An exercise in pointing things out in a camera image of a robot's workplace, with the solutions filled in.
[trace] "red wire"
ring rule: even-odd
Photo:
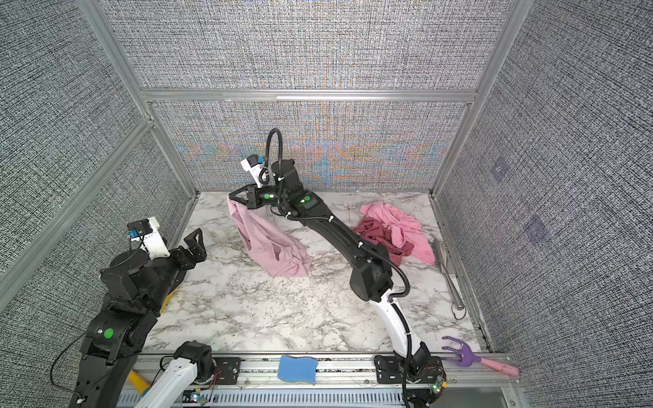
[[[213,406],[213,389],[215,387],[215,380],[217,380],[217,376],[222,374],[222,370],[219,369],[217,373],[213,376],[213,379],[211,380],[211,383],[208,385],[208,388],[211,388],[211,396],[208,398],[208,401],[211,403],[211,407]]]

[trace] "crumpled cloth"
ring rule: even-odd
[[[372,217],[364,217],[360,220],[360,223],[354,232],[363,238],[367,238],[368,241],[372,243],[382,243],[388,248],[388,253],[390,255],[390,261],[393,264],[399,265],[402,263],[403,257],[410,256],[415,247],[412,243],[406,242],[401,248],[397,248],[392,244],[392,237],[390,236],[390,230],[385,228],[381,222]]]
[[[272,276],[304,277],[313,262],[306,248],[239,202],[227,200],[247,253]]]
[[[422,224],[412,215],[386,204],[383,201],[365,204],[360,207],[360,212],[366,217],[372,217],[390,230],[390,241],[397,248],[402,248],[406,242],[412,243],[412,255],[427,265],[436,264],[436,256],[431,245],[422,233]]]

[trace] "yellow stick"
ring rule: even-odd
[[[163,301],[163,306],[161,306],[161,311],[165,309],[173,293],[174,291],[170,292],[170,294],[165,298],[165,300]],[[147,381],[145,381],[143,377],[136,374],[134,370],[129,372],[127,378],[129,379],[129,381],[131,381],[131,384],[134,386],[136,391],[138,391],[138,393],[141,396],[145,393],[145,391],[150,389],[150,384]]]

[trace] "gray textured wall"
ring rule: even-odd
[[[512,0],[100,0],[145,87],[475,89]]]
[[[0,14],[2,275],[140,114],[74,1]]]
[[[535,407],[653,405],[651,21],[536,1],[438,197]]]
[[[0,274],[140,120],[74,1],[0,4]],[[0,406],[67,406],[54,357],[97,314],[99,268],[152,215],[172,238],[187,196],[147,134],[0,313]],[[55,371],[72,386],[79,344]]]
[[[230,89],[476,89],[512,5],[99,2],[144,87]],[[155,107],[205,190],[249,183],[238,161],[262,154],[272,127],[284,133],[288,153],[298,152],[311,188],[428,189],[463,112],[462,104],[383,102]]]
[[[106,288],[99,270],[129,249],[127,223],[155,215],[171,239],[188,197],[151,134],[146,134],[107,181],[23,289],[0,313],[0,406],[67,405],[70,394],[52,386],[50,364],[99,312]],[[59,384],[74,388],[80,342],[54,371]]]
[[[456,102],[156,102],[200,190],[251,183],[240,161],[283,133],[311,189],[425,190],[456,134]],[[271,156],[276,159],[276,139]]]

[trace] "dark pink cloth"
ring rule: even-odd
[[[412,243],[413,256],[427,265],[436,264],[436,256],[431,245],[422,233],[422,224],[412,215],[386,204],[383,201],[365,204],[360,212],[366,217],[372,217],[381,222],[384,228],[390,230],[392,245],[402,248],[406,242]]]
[[[414,245],[409,242],[405,242],[401,248],[394,246],[390,230],[384,228],[380,221],[371,217],[361,219],[358,226],[354,228],[354,232],[372,243],[380,242],[385,245],[390,253],[390,260],[395,265],[401,264],[403,257],[410,256],[414,248]]]

